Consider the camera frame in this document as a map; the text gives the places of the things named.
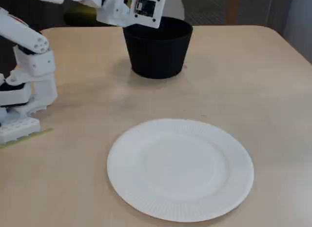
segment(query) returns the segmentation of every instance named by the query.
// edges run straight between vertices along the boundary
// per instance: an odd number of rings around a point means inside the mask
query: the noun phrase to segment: beige table
[[[44,32],[59,97],[36,115],[54,130],[0,150],[0,227],[312,226],[312,66],[274,31],[196,27],[187,69],[141,78],[119,28]],[[106,175],[114,140],[155,118],[208,122],[236,137],[255,167],[250,195],[197,224],[154,219],[125,204]]]

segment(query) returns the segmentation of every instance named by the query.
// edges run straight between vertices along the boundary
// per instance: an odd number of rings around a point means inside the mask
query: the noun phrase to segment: white plate
[[[254,181],[245,148],[210,124],[178,119],[139,124],[114,143],[109,179],[135,209],[177,222],[209,220],[236,208]]]

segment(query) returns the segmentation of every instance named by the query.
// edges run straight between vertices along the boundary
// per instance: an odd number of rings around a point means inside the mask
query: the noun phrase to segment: black bucket
[[[133,71],[151,79],[179,74],[192,32],[190,24],[170,17],[162,17],[159,29],[138,24],[124,28]]]

